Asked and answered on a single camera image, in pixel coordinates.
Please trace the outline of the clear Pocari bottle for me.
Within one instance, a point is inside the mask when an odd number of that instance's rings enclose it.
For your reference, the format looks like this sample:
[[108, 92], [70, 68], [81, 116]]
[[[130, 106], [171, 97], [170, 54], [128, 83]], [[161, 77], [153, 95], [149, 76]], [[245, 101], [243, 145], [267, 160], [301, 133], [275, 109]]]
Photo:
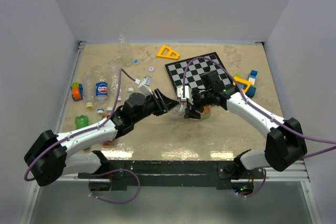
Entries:
[[118, 51], [125, 66], [133, 64], [132, 48], [124, 34], [119, 34]]

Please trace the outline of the clear slim bottle white cap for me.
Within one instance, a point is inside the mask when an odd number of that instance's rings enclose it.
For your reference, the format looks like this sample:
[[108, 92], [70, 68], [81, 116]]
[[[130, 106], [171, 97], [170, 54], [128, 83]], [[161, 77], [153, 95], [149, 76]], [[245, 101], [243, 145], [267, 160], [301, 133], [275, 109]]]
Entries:
[[128, 90], [127, 90], [127, 94], [131, 95], [133, 93], [134, 93], [134, 89], [132, 87], [129, 87]]

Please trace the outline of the grapefruit tea bottle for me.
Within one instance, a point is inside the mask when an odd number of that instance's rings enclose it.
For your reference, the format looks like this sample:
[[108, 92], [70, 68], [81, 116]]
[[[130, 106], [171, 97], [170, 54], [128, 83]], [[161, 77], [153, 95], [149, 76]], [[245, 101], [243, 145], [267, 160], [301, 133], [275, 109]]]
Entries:
[[178, 105], [173, 109], [173, 112], [182, 115], [185, 119], [208, 119], [212, 115], [210, 106], [204, 106], [198, 110], [187, 102]]

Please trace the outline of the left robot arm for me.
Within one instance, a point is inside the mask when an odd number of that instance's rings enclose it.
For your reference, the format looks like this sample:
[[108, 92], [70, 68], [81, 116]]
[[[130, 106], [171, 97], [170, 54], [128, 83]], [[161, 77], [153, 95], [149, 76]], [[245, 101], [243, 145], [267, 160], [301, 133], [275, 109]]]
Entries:
[[73, 173], [88, 173], [103, 178], [108, 174], [109, 165], [95, 153], [82, 155], [80, 151], [97, 143], [118, 139], [131, 132], [135, 124], [146, 117], [166, 114], [178, 104], [159, 89], [147, 96], [134, 93], [106, 119], [95, 124], [65, 133], [46, 130], [24, 156], [28, 166], [24, 180], [35, 180], [43, 187]]

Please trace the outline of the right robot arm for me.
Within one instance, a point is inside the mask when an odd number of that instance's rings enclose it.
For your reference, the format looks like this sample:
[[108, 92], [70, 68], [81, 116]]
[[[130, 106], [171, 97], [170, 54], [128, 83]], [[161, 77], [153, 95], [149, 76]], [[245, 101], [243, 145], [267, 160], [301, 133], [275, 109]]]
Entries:
[[271, 167], [282, 172], [307, 153], [302, 128], [294, 118], [277, 116], [241, 93], [239, 87], [225, 84], [215, 71], [201, 75], [203, 90], [181, 86], [177, 96], [186, 103], [185, 114], [189, 118], [200, 118], [204, 106], [222, 107], [253, 126], [266, 140], [264, 149], [247, 150], [235, 157], [234, 173], [246, 178], [255, 168]]

